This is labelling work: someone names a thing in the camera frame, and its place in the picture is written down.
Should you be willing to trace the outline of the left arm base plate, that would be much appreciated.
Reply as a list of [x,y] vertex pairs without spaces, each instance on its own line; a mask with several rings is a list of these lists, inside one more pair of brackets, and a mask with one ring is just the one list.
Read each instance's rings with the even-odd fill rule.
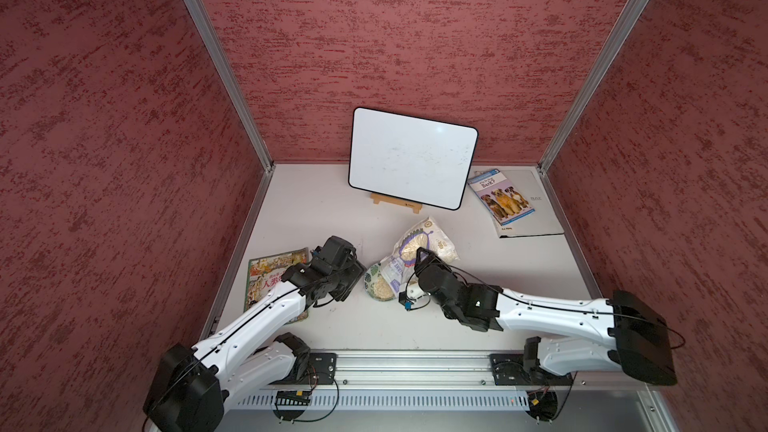
[[304,371],[299,374],[292,372],[287,378],[274,381],[267,388],[299,386],[332,385],[338,362],[338,355],[331,352],[311,352]]

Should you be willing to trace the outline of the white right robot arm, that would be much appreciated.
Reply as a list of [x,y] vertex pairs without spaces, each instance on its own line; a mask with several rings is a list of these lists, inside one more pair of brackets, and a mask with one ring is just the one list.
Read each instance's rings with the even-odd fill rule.
[[678,382],[671,328],[630,292],[593,300],[532,296],[460,272],[425,248],[416,253],[414,275],[449,320],[476,332],[533,332],[523,354],[529,373],[622,371],[654,386]]

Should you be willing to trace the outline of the green leaf pattern bowl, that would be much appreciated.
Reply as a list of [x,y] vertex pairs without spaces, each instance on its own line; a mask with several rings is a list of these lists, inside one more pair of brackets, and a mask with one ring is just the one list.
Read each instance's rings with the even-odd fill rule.
[[368,268],[364,288],[368,295],[381,302],[395,300],[403,283],[403,267],[399,260],[386,258]]

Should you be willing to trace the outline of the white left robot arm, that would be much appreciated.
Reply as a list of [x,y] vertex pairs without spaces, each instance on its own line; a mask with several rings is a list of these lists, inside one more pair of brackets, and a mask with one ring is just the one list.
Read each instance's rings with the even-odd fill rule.
[[160,358],[143,412],[152,431],[213,431],[229,408],[253,389],[300,374],[309,353],[292,334],[265,342],[329,296],[342,302],[365,273],[352,253],[290,266],[272,291],[229,326]]

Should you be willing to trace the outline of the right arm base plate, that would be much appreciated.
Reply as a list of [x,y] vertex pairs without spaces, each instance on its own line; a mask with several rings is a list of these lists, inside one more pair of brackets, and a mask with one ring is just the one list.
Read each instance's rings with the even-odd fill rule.
[[558,376],[542,368],[526,367],[522,354],[490,354],[490,370],[496,386],[569,386],[573,376]]

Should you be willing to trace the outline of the instant oatmeal bag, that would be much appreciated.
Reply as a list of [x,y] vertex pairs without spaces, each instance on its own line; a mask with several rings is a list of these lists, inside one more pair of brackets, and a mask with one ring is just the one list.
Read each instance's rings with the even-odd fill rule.
[[394,294],[401,291],[413,272],[420,248],[433,252],[448,264],[459,260],[453,241],[436,220],[433,217],[422,220],[408,229],[395,244],[393,252],[379,263],[379,274]]

